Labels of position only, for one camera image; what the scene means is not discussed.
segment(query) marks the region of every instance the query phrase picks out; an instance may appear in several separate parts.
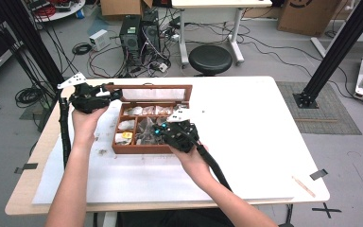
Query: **person's right arm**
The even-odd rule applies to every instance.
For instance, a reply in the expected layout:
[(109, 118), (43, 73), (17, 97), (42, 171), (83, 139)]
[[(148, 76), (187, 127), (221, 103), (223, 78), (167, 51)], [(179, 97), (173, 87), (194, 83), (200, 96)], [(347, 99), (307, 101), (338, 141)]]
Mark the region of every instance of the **person's right arm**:
[(234, 226), (239, 227), (275, 227), (276, 223), (264, 213), (236, 196), (219, 183), (211, 174), (196, 148), (184, 153), (171, 148), (179, 158), (181, 165), (196, 185), (206, 192), (229, 218)]

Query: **human hand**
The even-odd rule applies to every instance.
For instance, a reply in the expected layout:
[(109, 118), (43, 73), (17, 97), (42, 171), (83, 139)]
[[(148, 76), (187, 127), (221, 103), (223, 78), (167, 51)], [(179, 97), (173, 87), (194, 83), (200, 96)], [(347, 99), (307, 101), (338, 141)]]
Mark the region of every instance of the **human hand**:
[(184, 171), (191, 177), (196, 185), (202, 187), (207, 181), (214, 180), (208, 164), (202, 159), (196, 146), (193, 146), (188, 153), (179, 151), (173, 147), (170, 147), (170, 150), (179, 158)]
[(75, 129), (75, 138), (73, 146), (81, 146), (88, 148), (94, 140), (94, 131), (99, 117), (106, 112), (108, 107), (94, 110), (92, 113), (82, 113), (78, 110), (73, 110), (73, 127)]

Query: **yellow label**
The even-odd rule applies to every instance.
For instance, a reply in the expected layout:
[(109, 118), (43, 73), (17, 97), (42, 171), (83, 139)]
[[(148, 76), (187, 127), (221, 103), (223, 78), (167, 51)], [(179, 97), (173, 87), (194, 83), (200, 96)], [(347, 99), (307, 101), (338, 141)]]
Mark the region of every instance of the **yellow label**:
[(132, 132), (123, 132), (122, 137), (125, 139), (131, 139), (132, 138)]

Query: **person's left arm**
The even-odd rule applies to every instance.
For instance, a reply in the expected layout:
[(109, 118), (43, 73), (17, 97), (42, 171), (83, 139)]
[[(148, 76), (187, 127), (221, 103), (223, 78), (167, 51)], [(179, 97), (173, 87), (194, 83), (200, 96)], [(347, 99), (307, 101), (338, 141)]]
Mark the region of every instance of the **person's left arm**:
[(73, 111), (75, 138), (45, 226), (84, 225), (90, 150), (97, 121), (106, 110), (99, 109), (90, 114)]

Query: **person's right hand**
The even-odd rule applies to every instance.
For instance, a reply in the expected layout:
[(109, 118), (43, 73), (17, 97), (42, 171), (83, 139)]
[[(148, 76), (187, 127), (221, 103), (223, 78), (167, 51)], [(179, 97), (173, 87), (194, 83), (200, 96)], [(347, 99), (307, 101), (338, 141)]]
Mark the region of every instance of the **person's right hand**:
[(208, 180), (213, 180), (208, 164), (202, 159), (197, 151), (197, 147), (193, 146), (190, 152), (185, 153), (170, 147), (170, 150), (179, 158), (184, 171), (199, 187), (202, 187)]

